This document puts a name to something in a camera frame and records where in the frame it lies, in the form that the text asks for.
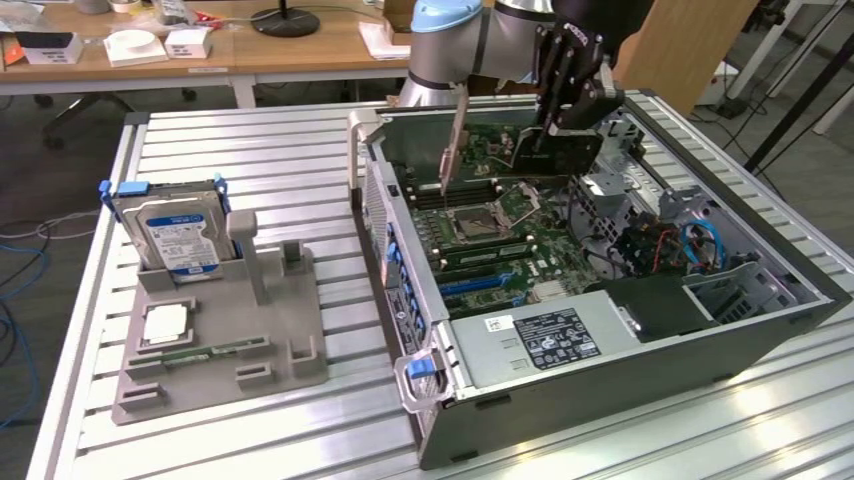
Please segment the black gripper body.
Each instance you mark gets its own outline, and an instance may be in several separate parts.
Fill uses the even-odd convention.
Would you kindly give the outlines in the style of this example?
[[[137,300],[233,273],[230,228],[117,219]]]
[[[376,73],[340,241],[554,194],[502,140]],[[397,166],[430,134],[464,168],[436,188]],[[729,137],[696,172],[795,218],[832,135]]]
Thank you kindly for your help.
[[[545,89],[561,61],[570,55],[568,77],[580,84],[613,67],[624,41],[640,31],[653,7],[650,0],[552,1],[554,23],[538,28],[536,85]]]

